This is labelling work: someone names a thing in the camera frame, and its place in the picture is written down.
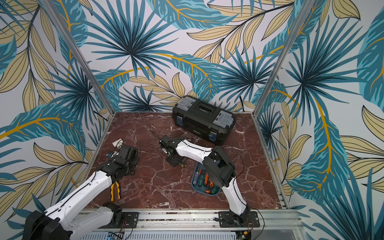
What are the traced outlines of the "blue red thin screwdriver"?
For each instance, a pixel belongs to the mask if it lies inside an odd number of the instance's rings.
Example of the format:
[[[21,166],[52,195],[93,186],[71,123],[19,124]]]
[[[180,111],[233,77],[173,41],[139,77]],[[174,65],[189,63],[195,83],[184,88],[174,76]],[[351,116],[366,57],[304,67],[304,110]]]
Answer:
[[[201,173],[202,173],[202,169],[200,169],[200,170],[199,170],[199,173],[198,173],[198,178],[197,178],[197,183],[199,182],[199,179],[200,179]]]

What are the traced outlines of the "orange black small screwdriver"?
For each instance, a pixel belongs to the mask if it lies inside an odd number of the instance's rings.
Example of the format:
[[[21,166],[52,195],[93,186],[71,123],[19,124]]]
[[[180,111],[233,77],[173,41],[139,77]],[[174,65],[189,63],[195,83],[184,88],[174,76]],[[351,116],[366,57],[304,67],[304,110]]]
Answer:
[[[210,179],[207,180],[207,186],[210,188],[214,186],[213,182]]]

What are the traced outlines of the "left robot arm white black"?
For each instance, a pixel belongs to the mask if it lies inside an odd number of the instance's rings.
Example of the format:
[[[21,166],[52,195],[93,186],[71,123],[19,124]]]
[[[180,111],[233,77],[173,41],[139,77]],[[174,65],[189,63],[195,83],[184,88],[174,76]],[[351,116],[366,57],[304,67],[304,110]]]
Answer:
[[[109,160],[75,191],[43,212],[34,211],[25,222],[24,240],[79,240],[99,228],[122,229],[133,225],[131,217],[122,207],[107,202],[94,212],[77,218],[77,215],[105,189],[132,175],[139,161],[139,151],[123,145]]]

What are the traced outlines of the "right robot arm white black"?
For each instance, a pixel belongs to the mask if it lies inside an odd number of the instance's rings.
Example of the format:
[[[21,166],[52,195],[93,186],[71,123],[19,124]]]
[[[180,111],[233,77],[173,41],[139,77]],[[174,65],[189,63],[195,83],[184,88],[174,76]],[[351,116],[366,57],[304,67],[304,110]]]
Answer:
[[[250,207],[238,187],[235,164],[222,147],[206,148],[184,138],[171,139],[167,135],[160,139],[159,144],[167,155],[167,162],[173,167],[179,165],[185,158],[204,166],[209,179],[221,188],[229,203],[229,219],[222,220],[223,223],[227,222],[238,227],[248,223]]]

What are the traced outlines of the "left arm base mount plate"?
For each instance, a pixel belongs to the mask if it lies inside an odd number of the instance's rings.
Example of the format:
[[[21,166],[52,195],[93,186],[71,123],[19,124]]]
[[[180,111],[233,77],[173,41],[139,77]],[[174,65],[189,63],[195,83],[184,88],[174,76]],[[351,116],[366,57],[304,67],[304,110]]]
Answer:
[[[100,229],[135,229],[137,227],[139,212],[121,212],[114,214],[111,222]]]

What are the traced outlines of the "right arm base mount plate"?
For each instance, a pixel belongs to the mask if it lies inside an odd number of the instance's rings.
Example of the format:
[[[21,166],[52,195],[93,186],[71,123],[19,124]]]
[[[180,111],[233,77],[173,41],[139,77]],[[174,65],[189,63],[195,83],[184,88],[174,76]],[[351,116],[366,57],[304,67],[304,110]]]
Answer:
[[[244,218],[232,212],[219,212],[218,214],[219,216],[214,220],[219,222],[221,228],[258,228],[261,226],[257,212],[250,212]]]

